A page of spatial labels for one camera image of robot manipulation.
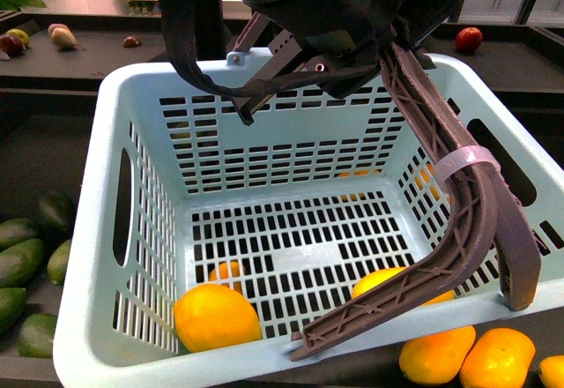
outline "orange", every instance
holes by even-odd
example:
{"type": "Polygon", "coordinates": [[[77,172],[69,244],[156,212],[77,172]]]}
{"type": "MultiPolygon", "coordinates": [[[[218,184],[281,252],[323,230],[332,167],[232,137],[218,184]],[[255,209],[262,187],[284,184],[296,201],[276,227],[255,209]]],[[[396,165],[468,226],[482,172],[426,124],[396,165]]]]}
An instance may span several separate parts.
{"type": "Polygon", "coordinates": [[[399,368],[415,384],[446,384],[458,374],[475,339],[473,326],[410,339],[399,355],[399,368]]]}
{"type": "Polygon", "coordinates": [[[261,340],[255,309],[237,291],[216,284],[189,290],[174,305],[174,323],[192,353],[261,340]]]}
{"type": "MultiPolygon", "coordinates": [[[[373,173],[379,174],[380,171],[375,169],[373,171],[373,173]]],[[[369,174],[370,174],[370,171],[368,169],[356,170],[353,173],[354,176],[365,176],[365,175],[369,175],[369,174]]],[[[343,172],[342,174],[338,174],[338,178],[346,178],[347,176],[351,176],[351,173],[350,172],[343,172]]],[[[356,194],[350,194],[349,197],[351,198],[352,201],[357,200],[356,194]]],[[[365,195],[363,193],[360,193],[359,197],[364,198],[365,195]]],[[[348,197],[345,194],[343,194],[341,196],[341,200],[343,200],[344,202],[349,201],[348,197]]]]}
{"type": "MultiPolygon", "coordinates": [[[[229,264],[223,262],[219,264],[219,269],[213,268],[208,275],[208,280],[213,282],[215,280],[227,280],[229,278],[237,278],[245,274],[245,268],[239,266],[239,262],[231,261],[229,264]]],[[[229,287],[229,283],[221,284],[224,287],[229,287]]],[[[243,294],[242,285],[240,282],[235,282],[233,284],[233,289],[238,293],[243,294]]]]}
{"type": "MultiPolygon", "coordinates": [[[[417,188],[419,188],[420,190],[423,190],[423,187],[425,185],[428,185],[429,183],[431,183],[431,176],[434,174],[434,167],[431,163],[427,163],[427,169],[421,169],[419,172],[418,176],[415,176],[415,185],[417,185],[417,188]]],[[[439,198],[441,198],[441,194],[439,193],[439,188],[436,185],[431,185],[429,187],[429,191],[431,191],[431,194],[433,195],[433,198],[435,200],[438,200],[439,198]]],[[[450,204],[450,197],[447,197],[447,202],[450,204]]]]}
{"type": "MultiPolygon", "coordinates": [[[[366,293],[369,289],[382,284],[385,280],[388,280],[392,276],[397,275],[404,269],[406,269],[406,267],[399,266],[391,267],[388,269],[380,269],[379,271],[369,273],[367,276],[357,282],[357,284],[352,289],[351,297],[355,298],[363,293],[366,293]]],[[[444,294],[437,295],[434,299],[429,300],[428,302],[424,302],[423,305],[427,306],[436,302],[446,302],[447,300],[452,300],[454,298],[455,292],[453,290],[450,290],[444,294]]]]}
{"type": "Polygon", "coordinates": [[[495,328],[480,337],[460,369],[464,388],[522,388],[535,345],[522,332],[495,328]]]}
{"type": "Polygon", "coordinates": [[[564,388],[564,355],[551,355],[538,365],[538,376],[546,388],[564,388]]]}

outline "avocado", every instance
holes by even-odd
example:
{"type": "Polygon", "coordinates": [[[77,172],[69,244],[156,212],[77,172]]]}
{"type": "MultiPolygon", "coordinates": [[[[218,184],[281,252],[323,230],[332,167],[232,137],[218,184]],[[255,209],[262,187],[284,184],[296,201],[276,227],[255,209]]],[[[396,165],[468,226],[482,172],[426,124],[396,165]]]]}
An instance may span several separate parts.
{"type": "Polygon", "coordinates": [[[72,234],[76,208],[68,194],[48,191],[40,197],[38,208],[41,226],[48,234],[72,234]]]}
{"type": "Polygon", "coordinates": [[[26,309],[24,288],[0,288],[0,335],[7,332],[26,309]]]}
{"type": "Polygon", "coordinates": [[[47,263],[47,276],[49,280],[56,285],[62,285],[64,283],[70,253],[71,240],[67,240],[57,247],[47,263]]]}
{"type": "Polygon", "coordinates": [[[0,251],[0,288],[23,287],[39,271],[45,246],[38,238],[0,251]]]}
{"type": "Polygon", "coordinates": [[[39,238],[39,225],[28,218],[10,219],[0,223],[0,251],[25,240],[39,238]]]}
{"type": "Polygon", "coordinates": [[[53,358],[56,316],[35,313],[19,329],[18,354],[22,357],[53,358]]]}

